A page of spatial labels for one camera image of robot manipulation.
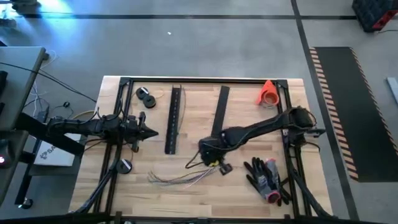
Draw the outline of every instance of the black floor mat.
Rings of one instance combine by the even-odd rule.
[[[359,182],[397,182],[397,146],[355,53],[349,47],[310,52],[349,176]]]

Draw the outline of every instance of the work glove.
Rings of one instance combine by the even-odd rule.
[[[282,205],[282,201],[289,204],[290,195],[280,186],[280,178],[274,159],[266,163],[260,158],[252,158],[252,166],[244,162],[245,168],[250,172],[246,178],[250,184],[267,200],[268,203]]]

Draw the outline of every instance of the wooden table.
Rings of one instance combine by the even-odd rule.
[[[112,114],[119,80],[120,77],[104,77],[97,104],[101,114]],[[308,108],[303,81],[301,79],[287,81],[292,105]],[[160,177],[171,179],[205,168],[199,166],[194,170],[186,170],[184,165],[197,152],[199,139],[211,133],[221,85],[182,84],[184,91],[180,114],[184,114],[184,117],[178,136],[177,153],[168,156],[164,153],[164,146],[172,85],[179,85],[179,83],[134,82],[133,92],[144,86],[157,98],[157,104],[155,108],[147,109],[136,96],[133,96],[130,114],[138,115],[140,111],[145,111],[146,125],[158,131],[159,135],[140,142],[140,150],[134,154],[132,160],[134,170],[127,175],[118,175],[112,213],[122,211],[125,216],[135,217],[208,218],[283,218],[285,214],[293,215],[291,203],[278,207],[265,202],[246,180],[247,172],[243,167],[243,162],[250,161],[252,157],[261,157],[264,160],[274,158],[277,161],[280,178],[287,177],[280,131],[259,136],[238,150],[228,153],[226,162],[230,163],[234,170],[226,176],[215,172],[187,189],[183,189],[184,186],[159,187],[148,182],[147,173],[150,170]],[[277,114],[276,108],[263,108],[254,104],[262,85],[232,84],[228,86],[231,89],[224,128],[247,126]],[[97,186],[104,151],[105,143],[85,152],[70,210],[80,207]],[[131,154],[130,148],[125,146],[122,158],[130,159]],[[323,208],[331,213],[318,149],[310,145],[304,146],[302,160],[308,188]],[[288,185],[285,185],[285,189],[290,191]],[[296,189],[300,213],[303,213],[302,195],[299,188],[296,187]],[[106,188],[101,210],[104,210],[107,192]]]

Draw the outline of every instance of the gray concrete floor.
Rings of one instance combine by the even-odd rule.
[[[292,15],[289,0],[69,0],[41,1],[42,12],[75,14],[217,14]],[[297,0],[302,15],[353,15],[350,1]],[[303,78],[314,115],[322,116],[294,20],[259,19],[24,19],[17,29],[0,29],[0,40],[12,46],[43,46],[59,56],[44,70],[96,98],[103,75]],[[356,21],[303,21],[309,46],[347,46],[356,51],[379,106],[396,139],[398,107],[386,77],[398,74],[398,32],[365,34]],[[387,29],[398,29],[391,21]],[[76,113],[94,105],[38,78],[39,92],[52,108],[69,101]],[[51,115],[67,115],[57,110]],[[333,212],[348,218],[328,140],[321,156]],[[35,205],[13,205],[24,166],[14,177],[0,218],[67,212],[75,175],[35,177],[29,197]],[[362,220],[394,223],[398,219],[397,183],[351,183]]]

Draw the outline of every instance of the black ruler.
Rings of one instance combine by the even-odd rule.
[[[181,88],[172,89],[170,101],[169,121],[167,123],[166,144],[164,152],[168,155],[175,154],[178,135],[178,114],[180,112]]]
[[[223,129],[224,116],[226,110],[226,103],[228,102],[229,87],[221,86],[220,95],[218,96],[218,103],[216,114],[214,116],[213,128],[211,129],[211,137],[217,138]]]

